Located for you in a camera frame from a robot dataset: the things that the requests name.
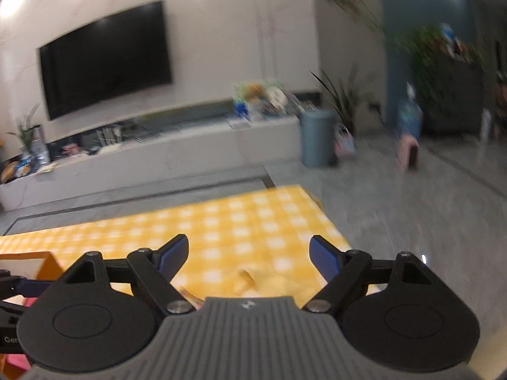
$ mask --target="pink object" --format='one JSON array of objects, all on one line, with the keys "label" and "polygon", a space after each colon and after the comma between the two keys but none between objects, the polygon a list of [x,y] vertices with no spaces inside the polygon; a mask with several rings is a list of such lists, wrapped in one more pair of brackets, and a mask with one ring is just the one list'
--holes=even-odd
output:
[{"label": "pink object", "polygon": [[7,363],[25,371],[30,369],[30,363],[24,354],[7,354]]},{"label": "pink object", "polygon": [[81,152],[79,146],[76,143],[67,144],[62,147],[62,150],[63,153],[69,157],[72,155],[78,155]]},{"label": "pink object", "polygon": [[349,130],[339,123],[335,126],[335,155],[336,157],[348,157],[356,154],[354,137]]},{"label": "pink object", "polygon": [[37,300],[37,297],[27,297],[25,299],[25,306],[30,307],[32,304],[35,303],[35,300]]},{"label": "pink object", "polygon": [[398,161],[404,169],[417,168],[417,160],[419,158],[419,143],[414,136],[410,134],[402,134],[400,138],[400,146],[398,148]]}]

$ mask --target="gray cabinet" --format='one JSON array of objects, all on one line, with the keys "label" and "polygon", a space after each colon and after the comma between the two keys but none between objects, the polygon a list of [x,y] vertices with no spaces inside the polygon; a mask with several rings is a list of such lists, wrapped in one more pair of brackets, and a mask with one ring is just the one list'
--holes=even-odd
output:
[{"label": "gray cabinet", "polygon": [[442,55],[436,79],[441,100],[437,104],[421,104],[424,132],[477,134],[483,108],[482,69]]}]

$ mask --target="round black disc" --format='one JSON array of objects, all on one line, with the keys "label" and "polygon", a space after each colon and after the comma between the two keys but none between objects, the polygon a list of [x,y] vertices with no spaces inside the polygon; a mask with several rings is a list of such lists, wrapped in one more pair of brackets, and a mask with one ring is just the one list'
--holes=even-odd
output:
[{"label": "round black disc", "polygon": [[102,290],[77,303],[72,298],[36,307],[42,297],[21,317],[19,342],[33,363],[61,372],[98,371],[136,355],[155,335],[152,310],[132,296]]},{"label": "round black disc", "polygon": [[359,299],[340,326],[359,352],[402,371],[440,371],[467,361],[479,337],[472,311],[434,285],[388,287]]}]

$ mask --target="gray tile floor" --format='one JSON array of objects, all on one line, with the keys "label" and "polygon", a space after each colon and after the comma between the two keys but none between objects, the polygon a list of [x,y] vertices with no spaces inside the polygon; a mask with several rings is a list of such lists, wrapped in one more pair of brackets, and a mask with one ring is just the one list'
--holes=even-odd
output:
[{"label": "gray tile floor", "polygon": [[[276,186],[301,184],[318,197],[354,248],[374,258],[394,258],[402,250],[426,255],[432,270],[477,314],[483,335],[506,324],[507,144],[428,141],[419,169],[407,173],[397,166],[393,139],[362,138],[357,147],[356,158],[333,168],[277,163],[4,213],[0,233],[17,218],[9,234],[263,189],[269,174]],[[147,195],[155,196],[138,199]],[[65,212],[80,206],[88,208]]]}]

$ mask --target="water bottle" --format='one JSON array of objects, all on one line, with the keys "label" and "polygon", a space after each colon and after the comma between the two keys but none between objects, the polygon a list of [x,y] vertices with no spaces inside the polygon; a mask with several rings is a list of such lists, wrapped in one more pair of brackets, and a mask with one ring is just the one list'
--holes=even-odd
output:
[{"label": "water bottle", "polygon": [[483,108],[481,133],[480,133],[481,142],[486,143],[488,141],[490,131],[491,131],[491,112]]},{"label": "water bottle", "polygon": [[408,99],[400,104],[398,110],[397,133],[399,137],[410,134],[419,141],[422,130],[422,110],[415,100],[415,90],[410,83],[407,83],[407,97]]},{"label": "water bottle", "polygon": [[32,141],[31,146],[32,153],[37,158],[37,162],[39,163],[39,166],[47,166],[51,159],[49,157],[49,151],[46,145],[42,142],[40,138],[36,138]]}]

